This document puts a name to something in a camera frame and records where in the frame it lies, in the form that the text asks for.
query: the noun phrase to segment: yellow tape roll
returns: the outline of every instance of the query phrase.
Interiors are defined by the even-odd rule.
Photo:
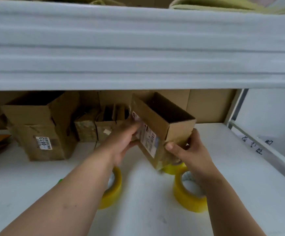
[[[102,200],[99,205],[100,210],[111,206],[120,196],[122,188],[122,175],[121,170],[118,167],[113,168],[108,186],[110,185],[111,181],[113,184],[111,184],[111,186],[104,192],[102,196]]]
[[[180,169],[175,175],[173,193],[175,199],[189,211],[201,213],[208,209],[207,198],[195,183],[195,179],[187,167]]]
[[[185,163],[180,162],[179,164],[171,164],[165,166],[162,170],[170,175],[175,175],[180,169],[186,167]]]

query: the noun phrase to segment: shelf surface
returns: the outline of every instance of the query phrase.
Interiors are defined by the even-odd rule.
[[[223,124],[197,124],[211,157],[268,236],[285,236],[285,178]],[[65,177],[94,148],[79,143],[66,161],[29,162],[14,142],[0,154],[0,230]],[[119,201],[99,210],[89,235],[212,236],[208,212],[185,210],[174,199],[174,177],[157,173],[138,147],[121,165]]]
[[[260,87],[285,87],[285,15],[0,0],[0,90]]]

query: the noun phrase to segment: person's left hand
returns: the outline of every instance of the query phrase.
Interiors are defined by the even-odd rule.
[[[118,165],[124,158],[126,151],[139,143],[139,140],[131,142],[131,137],[136,134],[141,125],[141,121],[135,121],[132,116],[129,116],[120,126],[113,129],[96,150],[109,154],[114,165]]]

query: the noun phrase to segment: forearm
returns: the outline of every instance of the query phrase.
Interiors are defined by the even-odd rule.
[[[99,151],[92,153],[0,236],[87,235],[112,170],[110,156]]]
[[[202,184],[214,236],[265,236],[231,185],[216,169]]]

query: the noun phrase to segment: hand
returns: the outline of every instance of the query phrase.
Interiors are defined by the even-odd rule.
[[[96,151],[104,151],[112,157],[114,165],[118,165],[126,151],[139,143],[139,140],[131,142],[131,137],[136,134],[141,125],[141,121],[135,121],[132,116],[129,116],[120,126],[113,129]]]
[[[165,148],[185,163],[199,183],[215,176],[219,171],[212,162],[207,148],[201,142],[197,129],[193,130],[188,143],[188,150],[172,142],[167,143]]]

